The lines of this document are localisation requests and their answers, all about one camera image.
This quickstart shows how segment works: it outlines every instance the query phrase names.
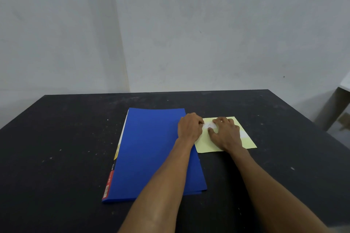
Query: grey wall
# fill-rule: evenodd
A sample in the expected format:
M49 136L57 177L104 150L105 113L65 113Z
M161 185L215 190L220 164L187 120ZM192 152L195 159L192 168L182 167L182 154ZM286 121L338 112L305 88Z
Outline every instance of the grey wall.
M115 0L0 0L0 128L44 94L129 91Z
M267 88L314 120L350 67L350 0L116 4L133 92Z

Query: right hand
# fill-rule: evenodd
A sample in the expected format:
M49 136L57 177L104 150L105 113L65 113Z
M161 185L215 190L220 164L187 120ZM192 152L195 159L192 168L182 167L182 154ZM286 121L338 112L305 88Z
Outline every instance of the right hand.
M214 130L209 127L208 133L210 139L218 148L230 153L231 155L247 151L242 147L239 126L234 124L233 119L218 117L213 120L213 123L217 125L219 132L215 133Z

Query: hand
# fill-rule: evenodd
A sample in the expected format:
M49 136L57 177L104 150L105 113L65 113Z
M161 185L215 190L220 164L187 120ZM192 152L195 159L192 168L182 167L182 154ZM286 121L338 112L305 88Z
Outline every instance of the hand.
M195 112L186 114L185 117L181 117L177 125L178 138L186 142L188 141L192 147L202 134L203 124L203 118Z
M213 143L223 151L235 154L247 151L242 147L242 140L239 134L239 126L234 125L233 119L226 117L218 117L213 122L217 125L219 132L215 133L212 128L208 128L210 139Z

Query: black table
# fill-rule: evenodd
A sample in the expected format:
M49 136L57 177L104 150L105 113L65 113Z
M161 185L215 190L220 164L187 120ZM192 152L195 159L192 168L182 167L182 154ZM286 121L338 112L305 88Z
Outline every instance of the black table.
M256 162L328 226L350 224L350 150L269 90L48 95L0 130L3 232L116 232L132 202L101 198L129 107L235 116ZM178 232L260 232L225 152L199 154L208 190Z

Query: blue folder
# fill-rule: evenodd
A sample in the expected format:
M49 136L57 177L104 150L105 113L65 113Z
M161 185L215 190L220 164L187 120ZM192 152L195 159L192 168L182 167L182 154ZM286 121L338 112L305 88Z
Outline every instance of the blue folder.
M169 155L178 137L178 121L185 115L184 109L129 109L118 158L108 178L103 202L137 198ZM202 167L193 146L184 195L198 194L206 189Z

